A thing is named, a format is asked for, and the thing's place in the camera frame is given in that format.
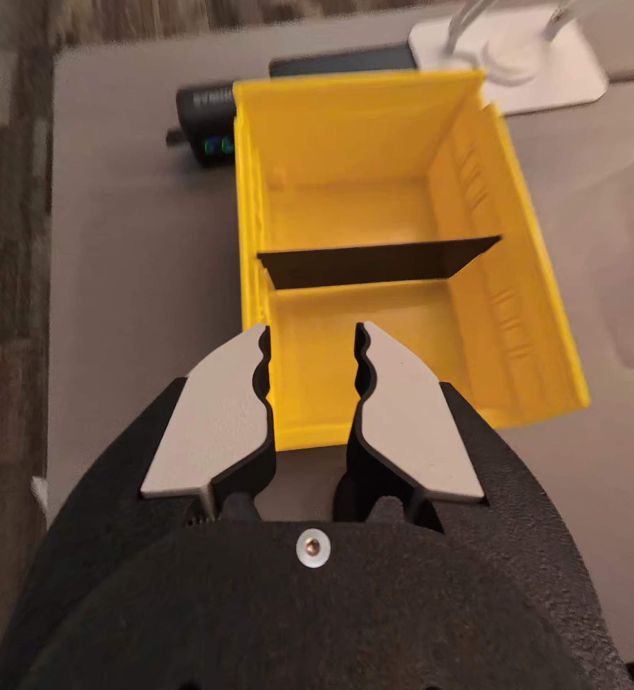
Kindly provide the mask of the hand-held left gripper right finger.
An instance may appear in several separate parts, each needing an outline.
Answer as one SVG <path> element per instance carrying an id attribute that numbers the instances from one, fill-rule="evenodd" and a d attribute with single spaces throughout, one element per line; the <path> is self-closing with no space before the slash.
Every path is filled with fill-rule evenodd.
<path id="1" fill-rule="evenodd" d="M 373 322 L 356 325 L 359 400 L 347 444 L 358 505 L 394 496 L 403 505 L 485 498 L 433 371 Z"/>

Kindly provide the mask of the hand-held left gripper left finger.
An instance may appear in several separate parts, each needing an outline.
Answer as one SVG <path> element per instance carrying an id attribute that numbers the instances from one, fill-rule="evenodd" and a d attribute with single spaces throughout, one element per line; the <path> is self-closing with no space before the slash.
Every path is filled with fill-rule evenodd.
<path id="1" fill-rule="evenodd" d="M 270 328 L 259 323 L 198 362 L 140 487 L 146 498 L 256 497 L 276 474 L 268 401 Z"/>

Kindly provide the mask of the yellow plastic bin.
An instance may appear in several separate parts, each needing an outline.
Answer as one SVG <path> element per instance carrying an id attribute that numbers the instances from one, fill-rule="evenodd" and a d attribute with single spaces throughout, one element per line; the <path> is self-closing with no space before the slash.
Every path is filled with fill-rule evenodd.
<path id="1" fill-rule="evenodd" d="M 270 327 L 279 451 L 347 443 L 356 323 L 373 322 L 493 428 L 591 398 L 509 129 L 478 71 L 234 86 L 242 324 Z M 259 253 L 501 235 L 448 280 L 277 290 Z"/>

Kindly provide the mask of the black power station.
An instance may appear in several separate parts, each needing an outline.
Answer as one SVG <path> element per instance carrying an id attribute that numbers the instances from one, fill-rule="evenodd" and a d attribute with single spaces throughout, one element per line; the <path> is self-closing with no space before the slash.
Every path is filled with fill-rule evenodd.
<path id="1" fill-rule="evenodd" d="M 234 165 L 233 86 L 216 82 L 180 88 L 175 95 L 178 126 L 166 132 L 166 147 L 188 146 L 203 168 Z"/>

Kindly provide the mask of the white stand base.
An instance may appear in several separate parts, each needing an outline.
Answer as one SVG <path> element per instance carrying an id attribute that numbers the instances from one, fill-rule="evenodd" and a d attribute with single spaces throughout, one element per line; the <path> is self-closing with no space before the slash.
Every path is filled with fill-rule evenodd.
<path id="1" fill-rule="evenodd" d="M 419 70 L 482 71 L 485 103 L 504 115 L 597 101 L 608 78 L 575 20 L 573 1 L 493 9 L 468 1 L 448 20 L 417 23 L 408 46 Z"/>

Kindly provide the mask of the black flat desk pad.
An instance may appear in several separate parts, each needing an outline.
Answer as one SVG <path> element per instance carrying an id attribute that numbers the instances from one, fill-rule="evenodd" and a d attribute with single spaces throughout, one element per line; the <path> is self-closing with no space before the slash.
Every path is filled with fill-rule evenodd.
<path id="1" fill-rule="evenodd" d="M 318 74 L 416 70 L 406 43 L 328 52 L 319 55 L 274 59 L 269 64 L 272 79 Z"/>

